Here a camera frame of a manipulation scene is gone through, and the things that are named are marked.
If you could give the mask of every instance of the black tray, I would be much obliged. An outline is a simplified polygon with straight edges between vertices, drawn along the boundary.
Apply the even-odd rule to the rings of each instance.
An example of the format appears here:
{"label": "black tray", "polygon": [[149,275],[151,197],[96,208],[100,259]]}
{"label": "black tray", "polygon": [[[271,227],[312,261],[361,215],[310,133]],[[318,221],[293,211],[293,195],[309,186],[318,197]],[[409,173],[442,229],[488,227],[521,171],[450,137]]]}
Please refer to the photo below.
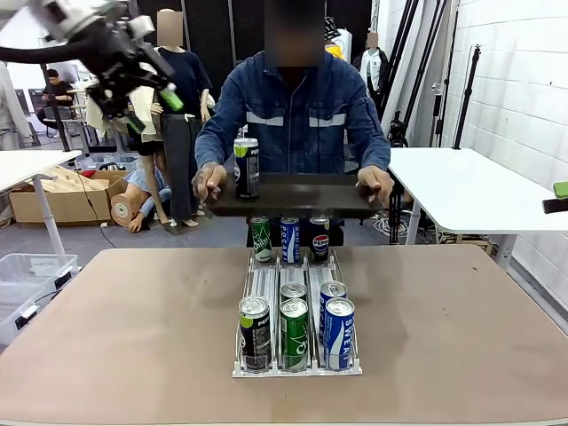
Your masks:
{"label": "black tray", "polygon": [[356,187],[354,175],[264,173],[260,196],[255,200],[237,199],[234,176],[227,180],[217,201],[211,197],[206,200],[208,209],[217,216],[365,219],[383,209],[378,200],[367,202],[368,188]]}

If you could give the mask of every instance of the hand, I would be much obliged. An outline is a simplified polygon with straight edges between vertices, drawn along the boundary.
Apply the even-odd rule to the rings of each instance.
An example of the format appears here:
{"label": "hand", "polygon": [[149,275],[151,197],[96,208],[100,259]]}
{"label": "hand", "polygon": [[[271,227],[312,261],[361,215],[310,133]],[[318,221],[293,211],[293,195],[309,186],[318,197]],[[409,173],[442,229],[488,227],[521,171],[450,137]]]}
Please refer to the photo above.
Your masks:
{"label": "hand", "polygon": [[151,113],[151,114],[154,114],[154,115],[161,114],[161,113],[163,113],[163,108],[162,108],[162,106],[161,106],[160,104],[153,103],[153,104],[150,106],[150,113]]}
{"label": "hand", "polygon": [[207,107],[202,108],[201,109],[201,122],[203,124],[205,124],[209,118],[211,118],[211,115],[209,114],[209,110],[207,109]]}
{"label": "hand", "polygon": [[135,218],[133,218],[128,224],[128,232],[139,233],[140,229],[142,229],[143,220],[144,220],[144,215],[142,213],[138,213],[138,215]]}
{"label": "hand", "polygon": [[357,178],[359,185],[366,185],[373,191],[373,194],[369,196],[369,202],[372,202],[378,196],[384,207],[389,206],[389,197],[394,186],[394,181],[389,173],[376,166],[366,166],[359,170]]}
{"label": "hand", "polygon": [[207,162],[201,167],[192,180],[193,193],[200,200],[205,200],[209,194],[217,199],[221,192],[219,187],[227,179],[227,170],[216,162]]}

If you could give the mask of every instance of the soda can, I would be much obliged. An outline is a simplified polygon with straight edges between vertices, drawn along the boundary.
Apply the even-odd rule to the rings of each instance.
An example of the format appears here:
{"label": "soda can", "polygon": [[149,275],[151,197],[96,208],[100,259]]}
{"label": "soda can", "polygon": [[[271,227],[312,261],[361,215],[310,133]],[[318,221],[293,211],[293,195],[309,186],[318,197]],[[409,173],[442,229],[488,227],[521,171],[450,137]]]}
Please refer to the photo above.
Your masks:
{"label": "soda can", "polygon": [[308,304],[304,300],[294,298],[280,304],[280,335],[284,369],[305,370],[308,360]]}
{"label": "soda can", "polygon": [[310,251],[314,262],[325,262],[329,258],[329,219],[310,219]]}
{"label": "soda can", "polygon": [[255,247],[255,259],[258,262],[268,262],[272,257],[272,243],[270,241],[270,224],[268,217],[252,217],[250,219],[252,243]]}
{"label": "soda can", "polygon": [[319,330],[318,340],[323,343],[326,329],[326,303],[333,297],[347,297],[347,287],[339,281],[327,281],[319,289]]}
{"label": "soda can", "polygon": [[305,302],[308,300],[308,288],[299,282],[290,281],[280,288],[280,300],[282,302],[288,299],[302,299]]}
{"label": "soda can", "polygon": [[297,217],[283,217],[280,221],[282,238],[282,261],[295,264],[300,260],[300,220]]}
{"label": "soda can", "polygon": [[234,185],[237,198],[258,198],[260,169],[258,166],[258,141],[253,138],[234,140]]}
{"label": "soda can", "polygon": [[349,299],[334,297],[327,301],[323,353],[326,367],[331,370],[349,368],[354,313],[355,305]]}
{"label": "soda can", "polygon": [[270,306],[261,296],[247,296],[239,303],[241,351],[248,370],[268,369],[272,359]]}

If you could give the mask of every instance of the white and blue can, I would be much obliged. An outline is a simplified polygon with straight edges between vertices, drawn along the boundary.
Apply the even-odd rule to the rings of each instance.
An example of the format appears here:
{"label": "white and blue can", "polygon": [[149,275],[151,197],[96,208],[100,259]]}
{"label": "white and blue can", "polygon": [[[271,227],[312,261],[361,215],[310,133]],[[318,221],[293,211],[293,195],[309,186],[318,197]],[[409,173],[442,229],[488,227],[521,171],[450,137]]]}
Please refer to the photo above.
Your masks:
{"label": "white and blue can", "polygon": [[295,264],[300,260],[300,220],[297,217],[283,217],[280,221],[282,239],[282,261]]}
{"label": "white and blue can", "polygon": [[349,299],[334,297],[327,301],[323,353],[330,370],[349,368],[354,314],[355,305]]}
{"label": "white and blue can", "polygon": [[326,281],[319,289],[319,330],[318,340],[323,344],[326,329],[326,304],[333,297],[347,297],[347,287],[339,281]]}

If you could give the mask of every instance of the cardboard box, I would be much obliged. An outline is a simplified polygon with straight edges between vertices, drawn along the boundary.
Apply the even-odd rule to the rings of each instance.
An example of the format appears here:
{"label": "cardboard box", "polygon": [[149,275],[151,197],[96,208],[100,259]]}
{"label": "cardboard box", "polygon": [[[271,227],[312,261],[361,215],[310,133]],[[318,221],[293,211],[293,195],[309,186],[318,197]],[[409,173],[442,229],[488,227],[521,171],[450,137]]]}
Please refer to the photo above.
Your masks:
{"label": "cardboard box", "polygon": [[[85,223],[110,222],[110,199],[126,191],[122,179],[128,171],[97,171],[92,179],[107,179],[110,186],[104,191],[46,193],[51,213],[58,225],[85,225]],[[16,221],[21,224],[42,224],[43,213],[32,185],[25,185],[10,193],[10,202]]]}

